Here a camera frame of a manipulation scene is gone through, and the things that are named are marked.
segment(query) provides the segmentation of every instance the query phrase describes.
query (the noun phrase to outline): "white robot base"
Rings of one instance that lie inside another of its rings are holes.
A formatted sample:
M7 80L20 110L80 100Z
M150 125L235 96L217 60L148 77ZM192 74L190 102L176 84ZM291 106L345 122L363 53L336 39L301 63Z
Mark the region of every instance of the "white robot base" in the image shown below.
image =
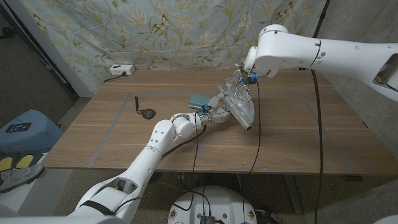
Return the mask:
M195 188L194 192L203 194L209 200L210 209L206 198L194 193L192 207L188 211L184 211L175 205L171 207L168 224L257 223L253 206L246 199L244 199L243 203L242 195L226 187L215 185L206 186L203 192L204 187ZM187 192L175 201L174 204L182 208L188 208L191 204L191 198L192 192Z

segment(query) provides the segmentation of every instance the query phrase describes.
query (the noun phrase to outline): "table leg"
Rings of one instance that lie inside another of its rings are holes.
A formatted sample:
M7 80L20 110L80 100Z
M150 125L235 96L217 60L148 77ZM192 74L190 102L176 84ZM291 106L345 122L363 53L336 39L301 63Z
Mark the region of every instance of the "table leg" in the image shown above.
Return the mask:
M284 175L287 190L289 191L290 199L292 201L293 209L296 214L302 214L303 208L297 190L296 182L293 175Z

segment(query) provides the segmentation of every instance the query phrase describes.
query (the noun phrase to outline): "wall outlet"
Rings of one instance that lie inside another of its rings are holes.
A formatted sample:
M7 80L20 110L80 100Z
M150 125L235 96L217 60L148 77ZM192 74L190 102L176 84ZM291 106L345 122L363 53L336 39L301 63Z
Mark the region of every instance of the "wall outlet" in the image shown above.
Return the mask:
M126 75L132 75L136 70L134 65L112 65L109 69L112 75L121 75L126 72Z

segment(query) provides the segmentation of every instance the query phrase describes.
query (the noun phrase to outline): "table top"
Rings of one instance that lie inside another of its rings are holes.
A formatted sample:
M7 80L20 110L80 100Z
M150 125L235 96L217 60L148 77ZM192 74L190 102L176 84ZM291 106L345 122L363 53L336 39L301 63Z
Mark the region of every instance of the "table top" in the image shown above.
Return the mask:
M43 161L59 169L126 169L147 144L155 124L176 113L191 113L192 94L215 96L231 70L146 70L105 83ZM397 175L397 161L359 119L323 75L324 173ZM279 72L259 78L261 148L253 173L317 174L320 167L317 104L309 71ZM232 117L209 124L199 138L195 172L248 172L257 152L257 86L250 86L256 108L254 129L245 132ZM156 110L153 119L136 113ZM191 172L196 141L161 160L157 171Z

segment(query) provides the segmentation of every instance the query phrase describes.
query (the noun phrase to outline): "floral curtain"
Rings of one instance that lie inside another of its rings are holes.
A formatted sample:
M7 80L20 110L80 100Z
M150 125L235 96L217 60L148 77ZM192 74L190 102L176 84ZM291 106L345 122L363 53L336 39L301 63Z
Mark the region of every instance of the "floral curtain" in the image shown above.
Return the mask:
M326 0L20 2L95 93L115 63L136 69L234 68L269 24L312 36Z

